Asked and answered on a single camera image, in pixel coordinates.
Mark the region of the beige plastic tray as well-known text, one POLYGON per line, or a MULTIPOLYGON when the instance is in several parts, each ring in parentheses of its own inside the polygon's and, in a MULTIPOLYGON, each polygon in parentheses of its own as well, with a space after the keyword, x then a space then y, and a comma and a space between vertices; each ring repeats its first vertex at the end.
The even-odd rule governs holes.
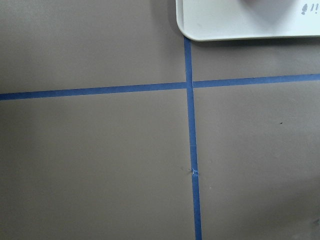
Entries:
POLYGON ((177 0, 180 32, 197 42, 320 35, 318 0, 177 0))

